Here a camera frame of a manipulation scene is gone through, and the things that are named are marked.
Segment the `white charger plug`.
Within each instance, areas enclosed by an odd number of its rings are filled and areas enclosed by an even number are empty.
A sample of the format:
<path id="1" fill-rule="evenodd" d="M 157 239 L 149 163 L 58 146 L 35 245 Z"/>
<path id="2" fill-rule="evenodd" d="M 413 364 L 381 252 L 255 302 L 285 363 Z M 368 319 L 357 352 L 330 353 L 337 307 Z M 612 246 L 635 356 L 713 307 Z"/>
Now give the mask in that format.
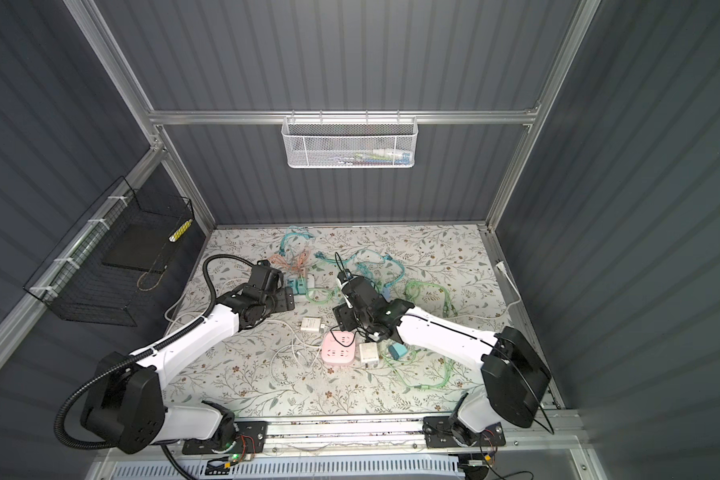
<path id="1" fill-rule="evenodd" d="M 374 342 L 359 344 L 358 358 L 363 365 L 376 365 L 380 361 L 378 344 Z"/>
<path id="2" fill-rule="evenodd" d="M 323 323 L 320 317 L 303 317 L 300 330 L 308 333 L 320 333 Z"/>

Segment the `teal charger plug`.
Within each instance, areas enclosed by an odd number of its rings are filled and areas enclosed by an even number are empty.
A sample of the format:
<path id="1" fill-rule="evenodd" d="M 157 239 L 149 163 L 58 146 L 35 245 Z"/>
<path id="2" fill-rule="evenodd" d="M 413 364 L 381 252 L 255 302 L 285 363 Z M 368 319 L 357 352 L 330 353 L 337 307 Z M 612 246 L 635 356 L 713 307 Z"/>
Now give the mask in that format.
<path id="1" fill-rule="evenodd" d="M 393 342 L 388 345 L 387 351 L 393 360 L 399 361 L 408 354 L 408 348 L 398 342 Z"/>

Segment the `pink power strip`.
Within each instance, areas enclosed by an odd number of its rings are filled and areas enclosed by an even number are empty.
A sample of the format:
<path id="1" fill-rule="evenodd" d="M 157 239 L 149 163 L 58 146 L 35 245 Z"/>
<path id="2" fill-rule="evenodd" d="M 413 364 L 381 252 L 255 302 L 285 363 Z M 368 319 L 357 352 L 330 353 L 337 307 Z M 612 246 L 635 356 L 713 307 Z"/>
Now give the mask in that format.
<path id="1" fill-rule="evenodd" d="M 330 330 L 320 347 L 320 358 L 329 367 L 351 365 L 356 357 L 356 334 L 354 332 Z"/>

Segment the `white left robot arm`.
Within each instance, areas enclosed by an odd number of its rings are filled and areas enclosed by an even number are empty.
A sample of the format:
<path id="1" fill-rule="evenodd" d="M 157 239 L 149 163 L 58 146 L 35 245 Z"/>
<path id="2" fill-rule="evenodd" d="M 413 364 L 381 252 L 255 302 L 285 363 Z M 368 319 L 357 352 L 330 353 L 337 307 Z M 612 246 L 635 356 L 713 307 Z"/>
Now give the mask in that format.
<path id="1" fill-rule="evenodd" d="M 236 442 L 235 415 L 213 401 L 169 407 L 165 388 L 191 363 L 217 344 L 261 325 L 275 313 L 294 309 L 283 273 L 269 261 L 249 266 L 246 282 L 218 293 L 208 272 L 209 304 L 174 333 L 128 355 L 113 353 L 98 365 L 83 392 L 80 424 L 97 436 L 98 449 L 128 454 L 180 440 L 208 441 L 227 451 Z"/>

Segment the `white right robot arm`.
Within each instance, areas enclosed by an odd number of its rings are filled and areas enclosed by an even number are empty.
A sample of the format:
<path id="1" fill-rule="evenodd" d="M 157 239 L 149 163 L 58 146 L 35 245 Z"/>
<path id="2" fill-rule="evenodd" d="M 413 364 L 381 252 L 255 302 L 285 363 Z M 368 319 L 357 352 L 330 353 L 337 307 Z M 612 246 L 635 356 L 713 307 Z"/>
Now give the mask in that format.
<path id="1" fill-rule="evenodd" d="M 343 297 L 336 308 L 340 325 L 348 322 L 373 341 L 391 339 L 433 351 L 480 373 L 483 386 L 462 395 L 445 428 L 460 444 L 470 446 L 505 423 L 529 428 L 543 411 L 552 375 L 521 331 L 477 330 L 403 299 L 388 301 L 369 279 L 346 270 L 337 282 Z"/>

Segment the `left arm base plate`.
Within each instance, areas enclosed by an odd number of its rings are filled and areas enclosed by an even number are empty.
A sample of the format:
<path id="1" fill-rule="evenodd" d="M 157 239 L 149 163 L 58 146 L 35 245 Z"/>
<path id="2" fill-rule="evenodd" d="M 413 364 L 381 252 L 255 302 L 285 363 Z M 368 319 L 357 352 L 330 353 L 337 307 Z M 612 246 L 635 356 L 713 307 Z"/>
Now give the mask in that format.
<path id="1" fill-rule="evenodd" d="M 263 452 L 269 424 L 265 421 L 236 421 L 219 430 L 207 440 L 187 440 L 184 455 L 254 455 Z"/>

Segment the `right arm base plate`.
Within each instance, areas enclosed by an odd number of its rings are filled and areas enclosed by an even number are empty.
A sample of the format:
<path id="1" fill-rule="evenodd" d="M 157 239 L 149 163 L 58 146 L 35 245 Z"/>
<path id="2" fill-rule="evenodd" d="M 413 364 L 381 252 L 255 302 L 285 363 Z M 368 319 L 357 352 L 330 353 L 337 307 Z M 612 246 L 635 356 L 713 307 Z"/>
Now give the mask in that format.
<path id="1" fill-rule="evenodd" d="M 490 447 L 506 445 L 504 429 L 500 422 L 490 424 L 480 432 L 473 432 L 466 425 L 450 416 L 436 415 L 423 418 L 422 432 L 428 448 Z"/>

